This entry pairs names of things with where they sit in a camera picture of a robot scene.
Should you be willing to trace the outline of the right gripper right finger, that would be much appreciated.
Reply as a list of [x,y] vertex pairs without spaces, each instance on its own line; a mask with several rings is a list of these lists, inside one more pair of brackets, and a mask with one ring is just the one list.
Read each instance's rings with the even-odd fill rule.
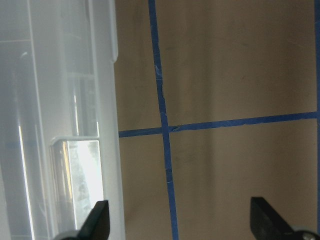
[[295,231],[263,197],[250,199],[250,230],[256,240],[293,240]]

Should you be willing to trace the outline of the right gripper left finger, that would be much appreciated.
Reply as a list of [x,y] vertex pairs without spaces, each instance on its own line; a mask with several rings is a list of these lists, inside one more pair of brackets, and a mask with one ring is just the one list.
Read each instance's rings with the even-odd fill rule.
[[76,235],[77,240],[107,240],[111,231],[109,202],[97,201]]

